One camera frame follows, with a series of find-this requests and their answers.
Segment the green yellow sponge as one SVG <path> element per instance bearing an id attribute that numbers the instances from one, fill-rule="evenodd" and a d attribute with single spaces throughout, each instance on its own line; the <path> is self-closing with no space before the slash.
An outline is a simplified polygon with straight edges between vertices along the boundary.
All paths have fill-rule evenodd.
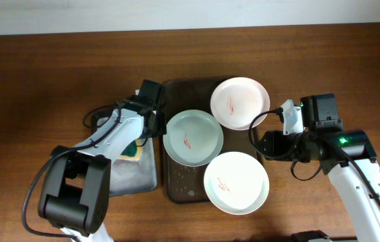
<path id="1" fill-rule="evenodd" d="M 138 161 L 142 155 L 142 141 L 134 140 L 125 150 L 120 154 L 119 158 L 127 161 Z"/>

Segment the white plate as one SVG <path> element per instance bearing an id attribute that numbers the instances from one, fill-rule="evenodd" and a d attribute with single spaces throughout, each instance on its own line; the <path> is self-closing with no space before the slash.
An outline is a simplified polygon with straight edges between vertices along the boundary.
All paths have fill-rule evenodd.
<path id="1" fill-rule="evenodd" d="M 206 168 L 203 182 L 214 206 L 238 216 L 259 209 L 270 190 L 264 166 L 256 158 L 236 151 L 214 158 Z"/>

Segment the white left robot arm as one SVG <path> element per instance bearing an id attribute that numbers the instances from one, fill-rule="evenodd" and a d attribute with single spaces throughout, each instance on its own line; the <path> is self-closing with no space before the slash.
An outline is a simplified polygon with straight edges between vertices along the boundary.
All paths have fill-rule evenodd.
<path id="1" fill-rule="evenodd" d="M 65 229 L 72 241 L 105 241 L 102 225 L 109 195 L 112 164 L 137 139 L 165 134 L 161 102 L 165 87 L 144 80 L 139 92 L 113 104 L 111 114 L 85 141 L 57 146 L 43 168 L 46 177 L 38 214 Z"/>

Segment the grey-white plate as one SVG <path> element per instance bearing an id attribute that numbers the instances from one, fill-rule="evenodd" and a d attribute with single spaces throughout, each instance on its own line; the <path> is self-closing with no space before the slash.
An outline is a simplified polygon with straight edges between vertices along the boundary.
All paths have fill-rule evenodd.
<path id="1" fill-rule="evenodd" d="M 221 125 L 207 112 L 185 110 L 167 123 L 163 146 L 180 165 L 200 167 L 210 163 L 223 148 Z"/>

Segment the pink plate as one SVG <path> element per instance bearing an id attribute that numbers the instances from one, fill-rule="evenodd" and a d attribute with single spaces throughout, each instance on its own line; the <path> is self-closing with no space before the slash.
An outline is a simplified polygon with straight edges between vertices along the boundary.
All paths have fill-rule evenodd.
<path id="1" fill-rule="evenodd" d="M 258 114 L 270 110 L 270 97 L 259 82 L 233 77 L 215 88 L 210 107 L 212 115 L 225 128 L 247 130 Z"/>

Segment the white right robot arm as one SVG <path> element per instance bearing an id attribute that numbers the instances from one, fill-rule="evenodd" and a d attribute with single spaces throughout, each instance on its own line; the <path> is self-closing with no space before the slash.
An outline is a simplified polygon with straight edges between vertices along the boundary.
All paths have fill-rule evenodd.
<path id="1" fill-rule="evenodd" d="M 268 131 L 253 148 L 267 160 L 319 161 L 352 221 L 359 241 L 380 241 L 380 166 L 362 130 L 317 134 Z"/>

